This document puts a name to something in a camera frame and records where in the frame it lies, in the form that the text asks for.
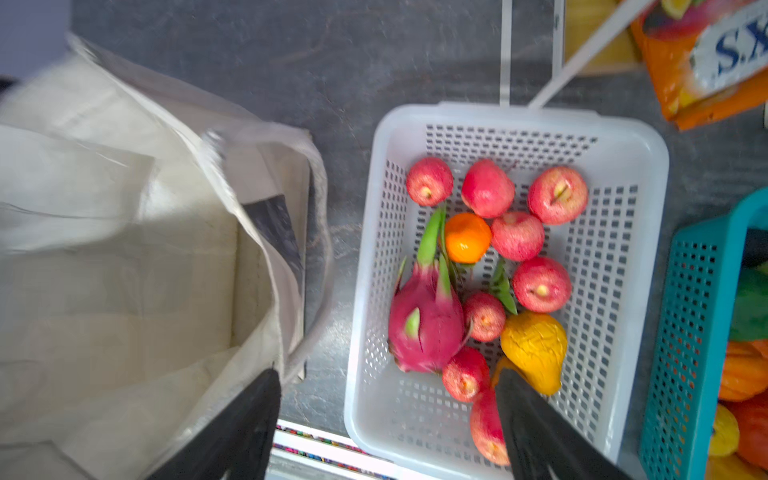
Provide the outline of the pink dragon fruit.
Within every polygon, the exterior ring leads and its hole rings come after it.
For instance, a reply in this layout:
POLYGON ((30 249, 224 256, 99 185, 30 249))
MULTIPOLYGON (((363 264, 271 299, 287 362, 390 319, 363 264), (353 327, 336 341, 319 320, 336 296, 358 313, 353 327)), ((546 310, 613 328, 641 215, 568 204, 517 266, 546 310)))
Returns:
POLYGON ((438 250, 446 210, 431 215, 406 282, 398 277, 390 304, 388 351, 403 372, 443 370, 465 346, 469 324, 451 282, 451 268, 438 250))

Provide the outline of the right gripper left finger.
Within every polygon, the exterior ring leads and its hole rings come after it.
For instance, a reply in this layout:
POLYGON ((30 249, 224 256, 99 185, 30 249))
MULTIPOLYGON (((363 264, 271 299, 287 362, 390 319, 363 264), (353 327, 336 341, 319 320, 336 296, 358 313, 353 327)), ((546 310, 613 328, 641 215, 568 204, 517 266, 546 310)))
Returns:
POLYGON ((263 479, 281 402, 281 384, 267 369, 151 479, 263 479))

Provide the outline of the cream canvas grocery bag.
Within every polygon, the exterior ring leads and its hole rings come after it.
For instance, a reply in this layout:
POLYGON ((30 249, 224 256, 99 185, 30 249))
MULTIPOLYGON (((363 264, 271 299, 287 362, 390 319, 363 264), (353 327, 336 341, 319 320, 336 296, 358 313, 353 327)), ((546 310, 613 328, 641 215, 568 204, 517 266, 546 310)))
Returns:
POLYGON ((1 99, 1 475, 151 479, 328 323, 310 133, 70 36, 1 99))

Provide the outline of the yellow pear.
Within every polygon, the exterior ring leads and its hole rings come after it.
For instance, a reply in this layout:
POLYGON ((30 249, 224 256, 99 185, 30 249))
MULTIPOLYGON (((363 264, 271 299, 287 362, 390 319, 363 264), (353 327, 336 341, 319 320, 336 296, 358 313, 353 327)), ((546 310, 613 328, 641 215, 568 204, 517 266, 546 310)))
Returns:
POLYGON ((500 346, 503 356, 491 378, 493 389, 502 371, 512 369, 541 395, 552 396, 560 390, 568 341, 564 327, 554 317, 530 311, 509 316, 500 346))

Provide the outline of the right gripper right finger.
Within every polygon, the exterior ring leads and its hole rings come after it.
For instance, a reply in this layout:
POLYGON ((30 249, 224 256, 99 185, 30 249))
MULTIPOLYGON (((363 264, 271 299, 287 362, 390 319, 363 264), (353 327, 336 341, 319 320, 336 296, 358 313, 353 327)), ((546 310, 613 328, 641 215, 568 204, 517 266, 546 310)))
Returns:
POLYGON ((504 440, 516 479, 626 479, 512 369, 495 389, 504 440))

